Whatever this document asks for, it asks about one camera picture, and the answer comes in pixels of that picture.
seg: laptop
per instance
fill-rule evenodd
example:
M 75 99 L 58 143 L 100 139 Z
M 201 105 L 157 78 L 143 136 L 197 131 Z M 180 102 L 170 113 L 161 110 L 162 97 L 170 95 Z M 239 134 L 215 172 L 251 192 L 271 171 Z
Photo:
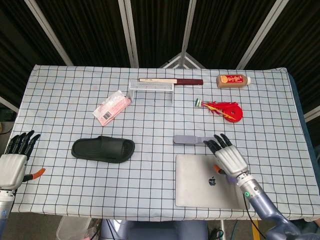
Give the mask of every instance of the laptop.
M 177 155 L 175 204 L 180 207 L 246 209 L 243 193 L 214 170 L 214 155 Z

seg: robotic hand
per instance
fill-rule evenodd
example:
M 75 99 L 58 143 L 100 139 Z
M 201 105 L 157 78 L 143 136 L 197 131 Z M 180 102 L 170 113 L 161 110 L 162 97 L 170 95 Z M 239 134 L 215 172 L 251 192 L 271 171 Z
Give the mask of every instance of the robotic hand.
M 0 239 L 13 207 L 17 189 L 22 182 L 36 179 L 45 172 L 42 168 L 37 173 L 25 175 L 27 162 L 40 137 L 38 134 L 30 140 L 34 132 L 32 130 L 28 134 L 24 132 L 14 136 L 0 157 Z
M 301 234 L 299 229 L 279 212 L 255 178 L 249 175 L 245 159 L 224 134 L 221 134 L 223 139 L 218 135 L 214 137 L 219 144 L 213 140 L 204 143 L 216 156 L 218 166 L 228 176 L 237 179 L 237 185 L 262 220 L 268 219 L 276 223 L 276 226 L 267 232 L 267 240 L 320 240 L 320 236 L 314 233 Z

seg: floor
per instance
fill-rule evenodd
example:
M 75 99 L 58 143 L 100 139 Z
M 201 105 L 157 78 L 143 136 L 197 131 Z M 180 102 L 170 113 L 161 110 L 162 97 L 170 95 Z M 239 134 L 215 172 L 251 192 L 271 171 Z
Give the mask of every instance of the floor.
M 2 124 L 3 133 L 9 131 L 13 126 L 12 122 Z M 0 155 L 5 152 L 9 137 L 10 133 L 0 135 Z M 58 215 L 13 212 L 9 216 L 2 240 L 55 240 L 60 219 L 61 216 Z M 225 221 L 227 240 L 231 238 L 234 224 L 234 220 Z M 219 226 L 220 221 L 208 221 L 209 229 Z M 273 226 L 271 222 L 259 221 L 259 228 L 264 234 Z M 236 240 L 253 240 L 251 222 L 240 220 L 234 234 Z

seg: slide sandal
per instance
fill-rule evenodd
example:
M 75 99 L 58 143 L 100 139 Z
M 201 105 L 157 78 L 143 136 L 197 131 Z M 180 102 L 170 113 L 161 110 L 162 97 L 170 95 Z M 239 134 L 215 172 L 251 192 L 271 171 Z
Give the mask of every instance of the slide sandal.
M 132 140 L 98 136 L 78 139 L 72 145 L 71 154 L 78 159 L 119 164 L 127 161 L 134 150 L 135 143 Z

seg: table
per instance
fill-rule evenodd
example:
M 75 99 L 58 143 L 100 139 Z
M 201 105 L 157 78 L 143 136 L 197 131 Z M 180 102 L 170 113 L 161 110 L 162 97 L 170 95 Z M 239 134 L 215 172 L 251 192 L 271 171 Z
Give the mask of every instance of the table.
M 219 74 L 244 74 L 252 83 L 220 89 Z M 170 93 L 138 92 L 102 127 L 92 112 L 138 78 L 195 78 L 203 86 Z M 238 102 L 243 119 L 230 123 L 195 108 L 194 100 Z M 225 133 L 251 174 L 289 219 L 320 217 L 320 198 L 306 140 L 285 68 L 252 70 L 143 69 L 36 65 L 11 134 L 41 133 L 26 173 L 46 168 L 18 189 L 14 212 L 139 221 L 247 219 L 243 210 L 175 205 L 175 155 L 211 154 L 204 145 L 173 145 L 174 135 Z M 73 142 L 100 135 L 132 139 L 135 152 L 121 164 L 76 159 Z M 258 215 L 250 208 L 250 214 Z

